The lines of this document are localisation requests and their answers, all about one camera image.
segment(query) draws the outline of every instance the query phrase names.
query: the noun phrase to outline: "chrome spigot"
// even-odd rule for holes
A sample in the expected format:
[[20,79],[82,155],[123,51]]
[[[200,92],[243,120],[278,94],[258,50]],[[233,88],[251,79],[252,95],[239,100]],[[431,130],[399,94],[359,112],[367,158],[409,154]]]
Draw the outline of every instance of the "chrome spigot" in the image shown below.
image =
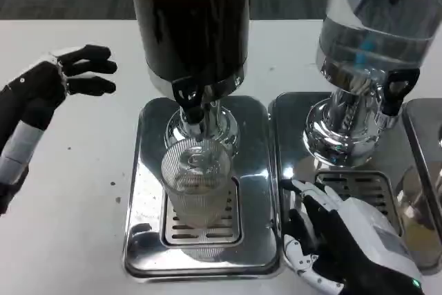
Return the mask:
[[381,131],[391,129],[401,114],[406,95],[416,86],[418,68],[394,70],[388,73],[382,85],[376,87],[377,111],[374,121]]

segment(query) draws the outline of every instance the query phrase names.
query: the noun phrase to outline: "black robotic glove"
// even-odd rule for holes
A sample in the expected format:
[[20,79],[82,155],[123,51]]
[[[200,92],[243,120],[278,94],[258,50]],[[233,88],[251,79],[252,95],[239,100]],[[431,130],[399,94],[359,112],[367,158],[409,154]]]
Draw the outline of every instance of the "black robotic glove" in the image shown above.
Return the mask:
[[115,84],[107,79],[77,77],[87,72],[113,74],[117,64],[108,60],[110,56],[109,48],[95,45],[57,50],[29,66],[0,92],[0,214],[6,211],[28,173],[30,157],[23,158],[26,162],[17,159],[25,154],[32,156],[33,148],[18,141],[21,137],[28,140],[26,136],[32,129],[37,136],[42,134],[67,95],[113,93]]

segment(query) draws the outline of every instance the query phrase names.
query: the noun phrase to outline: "stainless steel base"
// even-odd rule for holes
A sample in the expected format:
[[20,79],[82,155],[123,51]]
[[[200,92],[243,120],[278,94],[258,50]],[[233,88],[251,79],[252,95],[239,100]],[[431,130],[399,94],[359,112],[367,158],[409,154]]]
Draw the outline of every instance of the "stainless steel base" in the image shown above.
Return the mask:
[[166,126],[178,105],[159,98],[141,112],[123,253],[131,276],[140,280],[255,278],[278,271],[267,110],[250,97],[229,96],[221,103],[235,117],[241,142],[233,159],[236,197],[232,190],[232,202],[227,202],[230,214],[220,227],[208,231],[214,237],[197,235],[194,229],[175,229],[181,235],[187,233],[173,238],[173,210],[168,209],[161,185],[161,161]]
[[[414,166],[414,160],[402,121],[398,121],[393,129],[383,133],[372,159],[368,163],[355,168],[328,166],[312,157],[302,141],[302,132],[305,129],[305,121],[311,107],[328,97],[327,93],[286,93],[271,103],[269,110],[276,179],[295,177],[309,182],[323,181],[325,174],[328,180],[331,178],[330,175],[333,175],[335,178],[347,178],[348,181],[350,174],[353,179],[369,175],[373,180],[375,175],[378,180],[382,179],[381,182],[387,183],[379,186],[383,197],[378,197],[382,198],[382,203],[385,206],[377,207],[389,215],[388,217],[396,230],[404,236],[403,215],[397,209],[398,199],[401,198],[399,184],[406,171]],[[362,182],[352,180],[348,181],[346,185],[348,192],[340,192],[341,195],[351,194],[370,202],[370,199],[361,191],[364,185]],[[284,222],[288,219],[290,193],[281,189],[278,199],[280,207],[278,218]]]

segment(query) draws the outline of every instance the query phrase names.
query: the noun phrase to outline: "clear plastic container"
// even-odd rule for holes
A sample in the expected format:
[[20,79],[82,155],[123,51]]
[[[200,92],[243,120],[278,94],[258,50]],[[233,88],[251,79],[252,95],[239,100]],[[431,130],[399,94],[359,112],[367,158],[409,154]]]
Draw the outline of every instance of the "clear plastic container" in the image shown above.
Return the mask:
[[226,208],[231,181],[231,158],[215,140],[182,140],[164,155],[164,190],[176,214],[188,226],[205,228]]
[[318,66],[380,82],[390,70],[420,68],[441,19],[441,0],[329,0]]

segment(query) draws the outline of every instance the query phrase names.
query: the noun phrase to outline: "metal drip grate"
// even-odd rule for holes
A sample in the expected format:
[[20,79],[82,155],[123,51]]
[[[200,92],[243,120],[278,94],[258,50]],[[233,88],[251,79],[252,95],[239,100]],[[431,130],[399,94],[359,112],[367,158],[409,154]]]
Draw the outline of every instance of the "metal drip grate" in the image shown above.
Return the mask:
[[334,189],[342,199],[355,197],[376,207],[397,233],[402,234],[390,185],[382,173],[328,171],[316,174],[316,181]]
[[237,243],[241,238],[240,214],[238,210],[238,185],[231,181],[229,197],[222,218],[208,229],[195,229],[184,224],[177,216],[171,201],[167,198],[164,238],[169,245],[227,245]]

